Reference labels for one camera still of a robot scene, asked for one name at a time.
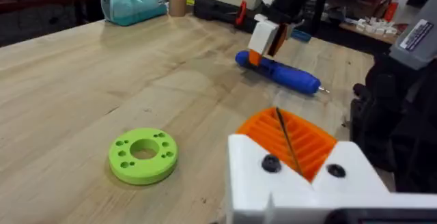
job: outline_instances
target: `label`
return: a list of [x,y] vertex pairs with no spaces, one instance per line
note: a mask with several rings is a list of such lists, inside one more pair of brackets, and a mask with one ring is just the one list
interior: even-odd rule
[[194,5],[194,0],[186,0],[187,5]]
[[421,19],[414,29],[405,37],[400,46],[407,51],[414,51],[424,37],[432,30],[434,24]]

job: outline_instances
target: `teal pouch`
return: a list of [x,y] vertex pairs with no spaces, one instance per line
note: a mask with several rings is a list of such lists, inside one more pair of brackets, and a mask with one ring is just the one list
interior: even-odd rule
[[106,20],[129,26],[167,13],[165,0],[100,0]]

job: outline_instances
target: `screwdriver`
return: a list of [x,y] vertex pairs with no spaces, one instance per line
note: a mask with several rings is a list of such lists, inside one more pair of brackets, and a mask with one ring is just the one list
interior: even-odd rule
[[303,94],[312,95],[317,91],[329,93],[328,90],[321,86],[319,79],[303,70],[286,66],[265,57],[261,59],[258,66],[254,66],[249,62],[248,51],[237,53],[235,60],[240,66],[254,70],[278,84]]

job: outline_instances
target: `green 3d printed ring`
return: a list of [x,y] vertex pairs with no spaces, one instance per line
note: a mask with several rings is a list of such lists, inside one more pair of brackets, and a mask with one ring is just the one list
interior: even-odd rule
[[[142,150],[151,150],[156,155],[149,159],[133,156]],[[175,169],[177,159],[176,142],[166,132],[154,128],[126,132],[109,149],[112,172],[121,181],[135,185],[164,180]]]

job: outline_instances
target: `orange fin piece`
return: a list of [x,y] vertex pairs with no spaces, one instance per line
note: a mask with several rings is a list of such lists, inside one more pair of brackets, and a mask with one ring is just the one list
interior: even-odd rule
[[282,109],[281,114],[295,155],[290,153],[275,107],[249,118],[237,133],[247,135],[294,171],[297,171],[295,162],[298,162],[302,176],[311,182],[337,140],[297,115]]
[[261,54],[255,52],[254,50],[249,51],[249,62],[254,66],[258,66],[261,61]]

